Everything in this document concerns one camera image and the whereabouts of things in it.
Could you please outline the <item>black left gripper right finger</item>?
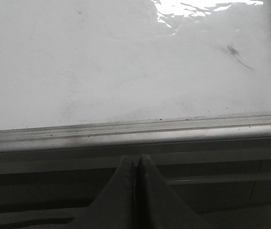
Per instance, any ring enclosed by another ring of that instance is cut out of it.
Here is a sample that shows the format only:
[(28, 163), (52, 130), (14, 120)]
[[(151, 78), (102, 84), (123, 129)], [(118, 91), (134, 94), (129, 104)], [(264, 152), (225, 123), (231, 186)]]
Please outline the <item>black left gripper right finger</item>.
[(165, 182), (149, 155), (137, 166), (135, 206), (139, 229), (211, 229)]

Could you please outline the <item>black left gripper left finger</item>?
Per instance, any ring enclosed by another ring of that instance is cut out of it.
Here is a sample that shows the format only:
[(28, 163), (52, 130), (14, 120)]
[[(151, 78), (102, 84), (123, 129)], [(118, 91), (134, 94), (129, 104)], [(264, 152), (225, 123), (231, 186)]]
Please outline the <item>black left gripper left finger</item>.
[(131, 229), (134, 216), (136, 167), (123, 156), (114, 175), (96, 200), (78, 218), (79, 229)]

